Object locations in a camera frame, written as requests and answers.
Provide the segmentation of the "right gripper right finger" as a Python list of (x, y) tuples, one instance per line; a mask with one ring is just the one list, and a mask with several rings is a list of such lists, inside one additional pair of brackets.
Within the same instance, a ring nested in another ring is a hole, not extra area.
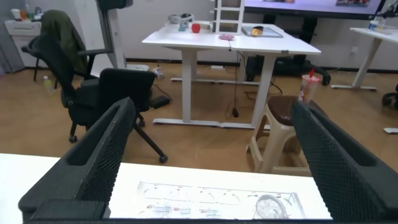
[(292, 120), (332, 219), (397, 220), (395, 170), (314, 107), (296, 103)]

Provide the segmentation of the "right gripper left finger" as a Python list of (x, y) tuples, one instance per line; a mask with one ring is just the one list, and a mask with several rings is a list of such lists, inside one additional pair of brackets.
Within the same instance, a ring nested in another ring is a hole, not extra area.
[(115, 102), (19, 200), (23, 220), (102, 218), (135, 116), (130, 98)]

